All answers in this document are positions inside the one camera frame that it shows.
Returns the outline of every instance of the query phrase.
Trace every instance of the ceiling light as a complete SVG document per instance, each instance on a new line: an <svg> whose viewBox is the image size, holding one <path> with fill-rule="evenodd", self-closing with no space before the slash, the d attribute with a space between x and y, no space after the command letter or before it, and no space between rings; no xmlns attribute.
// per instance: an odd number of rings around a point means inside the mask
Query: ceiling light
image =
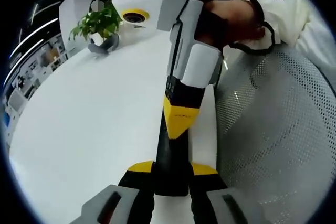
<svg viewBox="0 0 336 224"><path fill-rule="evenodd" d="M8 78L11 76L11 74L13 73L13 71L16 69L16 67L20 64L21 61L23 61L23 59L35 48L37 47L39 44L41 44L43 41L40 40L38 43L36 43L35 45L33 45L30 49L28 49L28 51L26 51L26 53L24 55L21 56L21 58L15 63L15 65L11 68L11 70L9 71L6 79L5 79L5 82L4 82L4 85L5 83L7 82Z"/></svg>
<svg viewBox="0 0 336 224"><path fill-rule="evenodd" d="M34 7L33 14L32 14L32 21L30 22L30 25L32 25L32 24L33 24L33 20L34 20L34 16L35 16L35 13L36 13L37 7L38 7L38 4L36 4L36 5L35 5L35 7Z"/></svg>
<svg viewBox="0 0 336 224"><path fill-rule="evenodd" d="M51 23L57 21L58 18L54 18L53 20L45 23L44 25L42 25L41 27L37 28L35 31L33 31L31 34L29 34L24 40L22 40L21 43L19 43L19 45L17 45L17 47L13 50L13 52L11 53L10 57L13 56L13 54L16 52L17 49L19 49L19 47L26 42L31 36L33 36L35 33L37 33L38 31L40 31L41 29L45 28L46 26L50 25Z"/></svg>
<svg viewBox="0 0 336 224"><path fill-rule="evenodd" d="M19 34L19 43L21 42L21 36L22 36L22 28L20 29L20 34Z"/></svg>
<svg viewBox="0 0 336 224"><path fill-rule="evenodd" d="M55 2L55 3L53 3L53 4L51 4L51 5L48 5L47 7L45 7L45 8L43 8L43 9L39 10L38 12L36 12L36 13L35 13L35 16L36 16L37 14L39 14L39 13L45 11L46 9L51 8L52 6L54 6L54 5L58 5L58 4L60 4L60 3L61 3L61 1L57 1L57 2Z"/></svg>

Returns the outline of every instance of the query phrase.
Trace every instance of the white table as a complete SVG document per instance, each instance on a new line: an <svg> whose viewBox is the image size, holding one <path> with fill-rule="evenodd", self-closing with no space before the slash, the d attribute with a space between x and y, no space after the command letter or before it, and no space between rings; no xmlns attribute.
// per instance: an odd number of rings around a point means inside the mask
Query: white table
<svg viewBox="0 0 336 224"><path fill-rule="evenodd" d="M118 184L128 167L156 157L169 34L139 33L141 39L109 56L84 49L70 58L20 117L10 161L45 223L70 223L87 200ZM191 136L193 161L215 167L212 87ZM190 197L156 196L152 223L193 223L190 202Z"/></svg>

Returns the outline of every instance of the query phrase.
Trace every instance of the yellow stripe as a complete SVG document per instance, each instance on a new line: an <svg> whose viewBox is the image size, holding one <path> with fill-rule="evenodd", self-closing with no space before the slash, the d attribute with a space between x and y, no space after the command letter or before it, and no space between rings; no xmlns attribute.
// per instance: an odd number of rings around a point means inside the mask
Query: yellow stripe
<svg viewBox="0 0 336 224"><path fill-rule="evenodd" d="M211 168L208 165L201 165L197 163L192 163L193 165L193 170L194 170L194 175L210 175L210 174L217 174L218 172Z"/></svg>
<svg viewBox="0 0 336 224"><path fill-rule="evenodd" d="M168 137L177 139L185 130L193 125L199 109L173 106L164 96L163 112L166 120Z"/></svg>
<svg viewBox="0 0 336 224"><path fill-rule="evenodd" d="M126 9L121 13L121 16L123 17L125 14L128 14L128 13L137 13L137 14L142 15L145 19L149 19L149 13L142 9L138 9L138 8Z"/></svg>
<svg viewBox="0 0 336 224"><path fill-rule="evenodd" d="M128 168L130 172L150 173L152 170L153 161L137 163Z"/></svg>

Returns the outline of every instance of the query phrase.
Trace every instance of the plant pot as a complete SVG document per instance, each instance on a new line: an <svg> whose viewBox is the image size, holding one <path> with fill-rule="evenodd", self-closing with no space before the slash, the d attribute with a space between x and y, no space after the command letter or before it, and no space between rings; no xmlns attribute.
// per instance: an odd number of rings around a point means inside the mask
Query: plant pot
<svg viewBox="0 0 336 224"><path fill-rule="evenodd" d="M108 54L111 51L114 51L119 44L119 35L112 34L107 38L103 43L97 46L94 43L89 44L88 48L91 52L97 52L99 54Z"/></svg>
<svg viewBox="0 0 336 224"><path fill-rule="evenodd" d="M100 36L99 33L90 34L89 36L90 39L93 40L93 43L97 46L100 46L104 42L103 38Z"/></svg>

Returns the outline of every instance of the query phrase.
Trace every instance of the gray mesh fabric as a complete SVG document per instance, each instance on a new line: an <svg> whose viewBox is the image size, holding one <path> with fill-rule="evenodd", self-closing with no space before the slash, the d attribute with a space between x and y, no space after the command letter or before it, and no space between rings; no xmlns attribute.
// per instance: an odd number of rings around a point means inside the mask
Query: gray mesh fabric
<svg viewBox="0 0 336 224"><path fill-rule="evenodd" d="M285 46L244 55L216 90L220 175L272 223L305 223L336 175L336 98L319 70Z"/></svg>

